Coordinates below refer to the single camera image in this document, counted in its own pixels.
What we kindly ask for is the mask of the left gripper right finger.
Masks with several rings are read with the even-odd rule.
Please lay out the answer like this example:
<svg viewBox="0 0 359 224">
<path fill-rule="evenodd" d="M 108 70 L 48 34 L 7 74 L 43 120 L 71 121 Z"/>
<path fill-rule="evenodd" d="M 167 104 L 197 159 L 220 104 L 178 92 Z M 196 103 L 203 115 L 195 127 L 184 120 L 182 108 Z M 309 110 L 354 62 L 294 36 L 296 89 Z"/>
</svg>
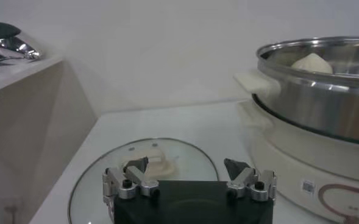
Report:
<svg viewBox="0 0 359 224">
<path fill-rule="evenodd" d="M 261 173 L 248 163 L 224 159 L 224 165 L 230 177 L 227 182 L 227 198 L 231 201 L 250 197 L 253 201 L 275 201 L 277 176 L 272 170 Z"/>
</svg>

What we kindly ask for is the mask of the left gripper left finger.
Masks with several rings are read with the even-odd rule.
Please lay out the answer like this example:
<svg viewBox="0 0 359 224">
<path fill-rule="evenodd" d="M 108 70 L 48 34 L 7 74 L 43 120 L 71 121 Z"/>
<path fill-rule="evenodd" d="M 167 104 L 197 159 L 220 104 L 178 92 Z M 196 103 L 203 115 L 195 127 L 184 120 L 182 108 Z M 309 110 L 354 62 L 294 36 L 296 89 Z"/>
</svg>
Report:
<svg viewBox="0 0 359 224">
<path fill-rule="evenodd" d="M 119 197 L 131 200 L 139 192 L 144 197 L 160 196 L 160 184 L 144 173 L 148 166 L 147 157 L 129 161 L 122 169 L 109 167 L 102 174 L 102 192 L 105 198 Z"/>
</svg>

